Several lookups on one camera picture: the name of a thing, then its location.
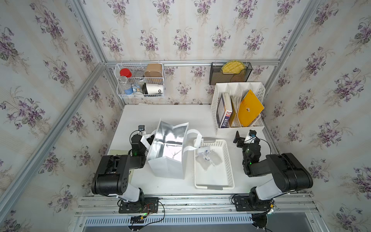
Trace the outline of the purple white book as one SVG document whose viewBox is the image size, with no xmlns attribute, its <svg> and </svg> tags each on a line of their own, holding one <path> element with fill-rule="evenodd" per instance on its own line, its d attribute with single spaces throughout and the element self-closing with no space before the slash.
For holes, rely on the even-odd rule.
<svg viewBox="0 0 371 232">
<path fill-rule="evenodd" d="M 223 128 L 229 128 L 230 127 L 230 117 L 232 116 L 233 108 L 231 103 L 231 97 L 230 94 L 227 92 L 223 92 L 220 97 L 220 101 L 217 107 L 217 122 L 218 127 Z"/>
</svg>

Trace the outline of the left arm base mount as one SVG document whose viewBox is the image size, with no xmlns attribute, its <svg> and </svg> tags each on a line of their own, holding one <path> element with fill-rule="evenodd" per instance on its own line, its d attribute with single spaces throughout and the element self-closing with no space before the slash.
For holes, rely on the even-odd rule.
<svg viewBox="0 0 371 232">
<path fill-rule="evenodd" d="M 129 213 L 157 213 L 159 206 L 159 198 L 156 197 L 145 197 L 143 201 L 138 202 L 124 202 L 119 200 L 117 202 L 119 206 L 120 214 L 129 214 Z"/>
</svg>

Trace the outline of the green printed booklet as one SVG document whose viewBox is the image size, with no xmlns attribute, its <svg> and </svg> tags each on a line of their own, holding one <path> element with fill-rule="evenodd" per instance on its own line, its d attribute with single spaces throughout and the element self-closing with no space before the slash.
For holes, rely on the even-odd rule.
<svg viewBox="0 0 371 232">
<path fill-rule="evenodd" d="M 129 163 L 129 173 L 128 173 L 128 182 L 131 183 L 132 176 L 133 176 L 133 169 L 134 169 L 134 159 L 132 158 L 132 151 L 130 150 L 113 150 L 109 151 L 108 155 L 112 156 L 120 156 L 120 155 L 130 155 L 130 163 Z"/>
</svg>

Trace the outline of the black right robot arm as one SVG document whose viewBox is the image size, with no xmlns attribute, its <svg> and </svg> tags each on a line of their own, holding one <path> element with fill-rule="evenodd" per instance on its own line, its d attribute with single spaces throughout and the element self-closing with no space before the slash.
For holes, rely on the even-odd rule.
<svg viewBox="0 0 371 232">
<path fill-rule="evenodd" d="M 271 180 L 250 190 L 251 202 L 266 202 L 288 192 L 310 189 L 313 186 L 313 178 L 292 153 L 269 154 L 260 160 L 260 141 L 254 130 L 245 138 L 237 131 L 233 140 L 242 149 L 243 170 L 248 177 L 272 175 Z"/>
</svg>

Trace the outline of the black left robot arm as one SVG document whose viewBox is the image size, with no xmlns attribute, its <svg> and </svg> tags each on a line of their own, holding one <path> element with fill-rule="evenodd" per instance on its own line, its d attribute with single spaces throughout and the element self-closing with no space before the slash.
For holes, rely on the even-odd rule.
<svg viewBox="0 0 371 232">
<path fill-rule="evenodd" d="M 145 203 L 141 188 L 129 183 L 129 172 L 142 169 L 146 163 L 146 152 L 154 139 L 153 135 L 136 134 L 131 138 L 132 149 L 126 155 L 102 156 L 91 191 L 95 195 L 117 197 L 125 203 Z"/>
</svg>

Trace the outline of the beige papers in organizer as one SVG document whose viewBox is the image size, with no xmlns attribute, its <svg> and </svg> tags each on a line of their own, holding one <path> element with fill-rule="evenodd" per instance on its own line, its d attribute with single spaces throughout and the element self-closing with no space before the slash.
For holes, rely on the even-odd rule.
<svg viewBox="0 0 371 232">
<path fill-rule="evenodd" d="M 238 112 L 239 107 L 242 100 L 242 88 L 240 85 L 237 85 L 236 90 L 234 92 L 231 92 L 231 103 L 232 103 L 232 109 L 233 113 L 230 118 L 230 127 L 231 128 L 239 128 L 241 127 L 241 124 L 238 120 Z"/>
</svg>

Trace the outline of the clear ice pack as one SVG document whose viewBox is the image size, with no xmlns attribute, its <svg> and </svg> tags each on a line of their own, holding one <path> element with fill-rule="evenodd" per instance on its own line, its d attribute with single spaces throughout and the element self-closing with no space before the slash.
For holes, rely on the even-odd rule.
<svg viewBox="0 0 371 232">
<path fill-rule="evenodd" d="M 218 166 L 223 162 L 217 152 L 210 147 L 200 147 L 197 149 L 195 159 L 205 172 L 211 166 Z"/>
</svg>

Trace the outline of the yellow folder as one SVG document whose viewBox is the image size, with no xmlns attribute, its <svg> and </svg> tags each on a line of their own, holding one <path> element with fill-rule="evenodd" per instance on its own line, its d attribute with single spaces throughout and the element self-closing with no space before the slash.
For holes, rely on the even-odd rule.
<svg viewBox="0 0 371 232">
<path fill-rule="evenodd" d="M 238 110 L 237 116 L 241 127 L 250 126 L 263 110 L 263 104 L 253 91 L 249 90 L 243 97 Z"/>
</svg>

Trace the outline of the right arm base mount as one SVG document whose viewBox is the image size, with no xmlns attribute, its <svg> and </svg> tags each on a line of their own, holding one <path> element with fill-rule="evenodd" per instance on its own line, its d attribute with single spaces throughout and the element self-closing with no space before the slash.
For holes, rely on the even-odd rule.
<svg viewBox="0 0 371 232">
<path fill-rule="evenodd" d="M 231 203 L 235 206 L 238 212 L 248 212 L 248 211 L 269 211 L 273 208 L 274 200 L 260 200 L 255 195 L 239 195 L 234 194 L 231 197 Z"/>
</svg>

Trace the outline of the white black cylinder can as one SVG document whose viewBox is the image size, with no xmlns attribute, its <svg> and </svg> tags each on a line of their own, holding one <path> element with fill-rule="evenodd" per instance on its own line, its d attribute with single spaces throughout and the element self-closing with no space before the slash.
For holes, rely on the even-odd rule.
<svg viewBox="0 0 371 232">
<path fill-rule="evenodd" d="M 149 84 L 143 85 L 143 91 L 145 95 L 162 95 L 164 93 L 164 86 L 160 84 Z"/>
</svg>

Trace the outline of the aluminium rail frame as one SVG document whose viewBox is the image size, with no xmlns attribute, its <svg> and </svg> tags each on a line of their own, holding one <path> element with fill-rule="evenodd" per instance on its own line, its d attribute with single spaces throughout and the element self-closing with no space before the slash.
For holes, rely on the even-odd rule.
<svg viewBox="0 0 371 232">
<path fill-rule="evenodd" d="M 157 216 L 193 214 L 241 214 L 232 203 L 232 194 L 159 195 Z M 118 199 L 114 197 L 81 197 L 73 216 L 119 216 Z M 318 213 L 315 203 L 308 193 L 291 193 L 274 199 L 273 213 Z"/>
</svg>

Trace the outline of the white plastic file organizer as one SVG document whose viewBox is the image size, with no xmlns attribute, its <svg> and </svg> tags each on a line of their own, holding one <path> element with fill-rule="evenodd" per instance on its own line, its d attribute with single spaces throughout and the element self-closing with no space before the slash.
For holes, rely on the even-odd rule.
<svg viewBox="0 0 371 232">
<path fill-rule="evenodd" d="M 250 130 L 261 133 L 264 95 L 261 82 L 217 83 L 211 104 L 215 134 L 227 136 L 239 131 L 246 135 Z"/>
</svg>

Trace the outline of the clear plastic bottle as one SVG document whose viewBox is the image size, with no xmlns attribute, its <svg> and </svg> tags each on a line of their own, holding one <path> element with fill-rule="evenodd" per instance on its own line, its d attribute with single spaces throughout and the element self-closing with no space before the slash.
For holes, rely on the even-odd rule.
<svg viewBox="0 0 371 232">
<path fill-rule="evenodd" d="M 123 95 L 133 94 L 131 82 L 126 76 L 121 76 L 118 78 L 118 85 Z"/>
</svg>

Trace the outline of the white insulated delivery bag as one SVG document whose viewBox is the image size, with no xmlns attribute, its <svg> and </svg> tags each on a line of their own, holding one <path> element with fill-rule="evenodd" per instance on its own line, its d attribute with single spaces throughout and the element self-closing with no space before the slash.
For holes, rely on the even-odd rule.
<svg viewBox="0 0 371 232">
<path fill-rule="evenodd" d="M 161 120 L 157 129 L 140 142 L 148 150 L 146 159 L 154 176 L 184 179 L 187 152 L 197 150 L 202 139 L 202 134 L 189 129 L 188 123 L 173 126 Z"/>
</svg>

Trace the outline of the black mesh wall holder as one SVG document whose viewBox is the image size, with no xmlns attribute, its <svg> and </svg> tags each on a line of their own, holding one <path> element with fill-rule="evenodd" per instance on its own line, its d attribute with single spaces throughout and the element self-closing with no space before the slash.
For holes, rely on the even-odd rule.
<svg viewBox="0 0 371 232">
<path fill-rule="evenodd" d="M 209 85 L 214 86 L 217 83 L 232 83 L 232 82 L 247 82 L 251 72 L 251 63 L 243 63 L 246 69 L 239 74 L 226 74 L 222 73 L 221 68 L 226 63 L 213 62 L 210 67 Z"/>
</svg>

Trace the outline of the white perforated plastic tray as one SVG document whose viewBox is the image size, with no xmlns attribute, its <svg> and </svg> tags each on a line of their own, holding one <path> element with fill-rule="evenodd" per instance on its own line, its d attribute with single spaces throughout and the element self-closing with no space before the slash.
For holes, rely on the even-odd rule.
<svg viewBox="0 0 371 232">
<path fill-rule="evenodd" d="M 201 141 L 194 151 L 194 184 L 198 189 L 235 188 L 227 142 L 222 139 Z"/>
</svg>

